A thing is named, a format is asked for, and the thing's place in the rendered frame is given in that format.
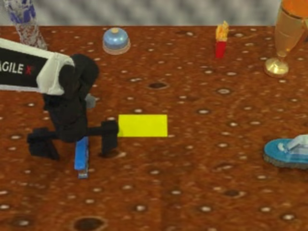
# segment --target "french fries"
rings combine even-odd
[[[216,41],[227,41],[229,32],[229,24],[226,21],[223,21],[223,24],[220,24],[216,28]]]

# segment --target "tabletop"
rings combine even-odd
[[[120,114],[167,114],[167,138],[119,138],[101,158],[90,138],[90,176],[78,180],[74,145],[61,160],[31,157],[26,135],[49,127],[41,95],[0,91],[0,229],[10,231],[304,231],[308,175],[276,168],[264,145],[308,129],[306,44],[284,78],[264,74],[273,27],[230,27],[223,59],[215,27],[123,27],[130,50],[102,49],[106,27],[41,27],[50,51],[83,53],[100,67],[90,126]],[[18,41],[13,27],[0,36]]]

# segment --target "gray wall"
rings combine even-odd
[[[274,25],[281,0],[33,0],[56,25]],[[0,26],[11,25],[0,0]]]

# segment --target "trophy base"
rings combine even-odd
[[[278,58],[271,58],[266,60],[264,71],[271,77],[282,78],[288,74],[289,66]]]

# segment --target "yellow rectangle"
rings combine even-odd
[[[167,115],[119,115],[118,137],[167,137]]]

